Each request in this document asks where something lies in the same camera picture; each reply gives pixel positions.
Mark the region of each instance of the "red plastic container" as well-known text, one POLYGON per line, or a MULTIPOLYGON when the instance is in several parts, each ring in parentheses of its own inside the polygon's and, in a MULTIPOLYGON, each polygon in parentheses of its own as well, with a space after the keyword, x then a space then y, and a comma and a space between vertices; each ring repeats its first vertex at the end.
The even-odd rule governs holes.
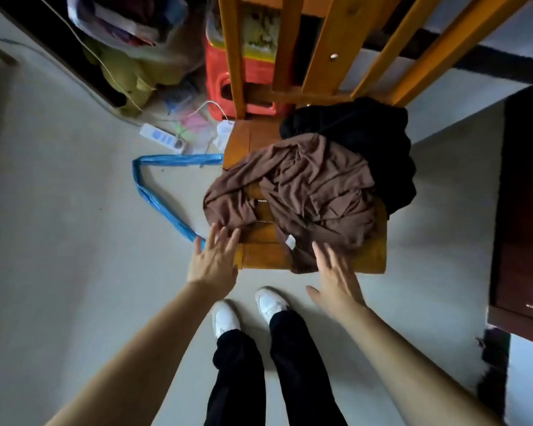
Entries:
MULTIPOLYGON (((245 81, 259 83, 262 85, 272 84, 274 77, 274 64, 268 61, 243 58, 245 63, 245 81)), ((229 85, 229 68, 227 65, 227 54, 224 50, 214 48, 206 39, 205 48, 205 68, 207 72, 206 87, 210 100, 216 101, 230 117, 235 117, 235 104, 221 96, 221 88, 229 85)), ((217 121, 221 121, 223 114, 217 106, 210 104, 209 113, 217 121)), ((269 106, 259 106, 256 104, 247 105, 248 114, 279 115, 284 116, 290 113, 292 105, 273 103, 269 106)))

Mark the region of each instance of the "pant leg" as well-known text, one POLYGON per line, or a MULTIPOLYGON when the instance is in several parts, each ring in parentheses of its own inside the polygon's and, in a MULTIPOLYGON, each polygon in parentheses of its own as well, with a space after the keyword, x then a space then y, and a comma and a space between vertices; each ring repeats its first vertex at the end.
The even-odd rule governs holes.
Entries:
POLYGON ((263 359, 253 339, 229 330, 217 339, 213 364, 219 370, 207 404, 205 426, 264 426, 267 392, 263 359))
POLYGON ((295 311, 278 312, 270 320, 270 335, 290 425, 347 425, 304 319, 295 311))

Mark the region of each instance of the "black garment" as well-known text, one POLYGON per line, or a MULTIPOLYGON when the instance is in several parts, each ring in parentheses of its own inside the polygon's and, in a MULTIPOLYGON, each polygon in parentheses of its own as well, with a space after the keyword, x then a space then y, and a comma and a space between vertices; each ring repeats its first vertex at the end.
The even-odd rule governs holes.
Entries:
POLYGON ((283 139, 319 133, 368 161, 376 195, 390 215, 407 206, 417 194, 412 183, 414 163, 405 135, 409 121, 405 108, 389 106, 369 97, 333 106, 306 106, 280 126, 283 139))
MULTIPOLYGON (((330 380, 306 323, 294 311, 270 321, 274 360, 291 426, 346 425, 330 380)), ((217 340, 213 364, 219 370, 207 405, 205 426, 265 424, 264 368, 255 342, 241 330, 217 340)))

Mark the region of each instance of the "blue plastic rope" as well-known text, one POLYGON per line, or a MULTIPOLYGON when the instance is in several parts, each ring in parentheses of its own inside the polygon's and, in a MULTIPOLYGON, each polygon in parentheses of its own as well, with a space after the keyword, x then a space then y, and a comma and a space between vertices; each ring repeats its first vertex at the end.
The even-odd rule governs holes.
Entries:
POLYGON ((219 166, 223 164, 223 154, 193 154, 187 156, 173 156, 173 155, 161 155, 161 156, 144 156, 138 157, 132 161, 132 177, 136 182, 136 188, 138 193, 142 196, 142 199, 150 203, 155 210, 164 215, 166 219, 172 223, 172 225, 190 242, 198 236, 191 227, 183 222, 172 211, 164 201, 159 198, 144 182, 142 177, 141 166, 219 166))

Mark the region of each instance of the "chair backrest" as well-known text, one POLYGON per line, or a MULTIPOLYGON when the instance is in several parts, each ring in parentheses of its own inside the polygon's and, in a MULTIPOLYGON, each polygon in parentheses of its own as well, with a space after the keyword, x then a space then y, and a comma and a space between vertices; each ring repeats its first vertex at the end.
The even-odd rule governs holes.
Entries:
MULTIPOLYGON (((401 0, 331 0, 302 86, 289 81, 304 0, 283 0, 272 86, 244 82, 240 0, 219 0, 231 92, 237 119, 246 103, 334 104, 370 93, 441 0, 416 0, 384 49, 350 93, 338 91, 362 45, 401 0)), ((529 0, 472 0, 412 67, 384 94, 372 97, 405 106, 529 0)))

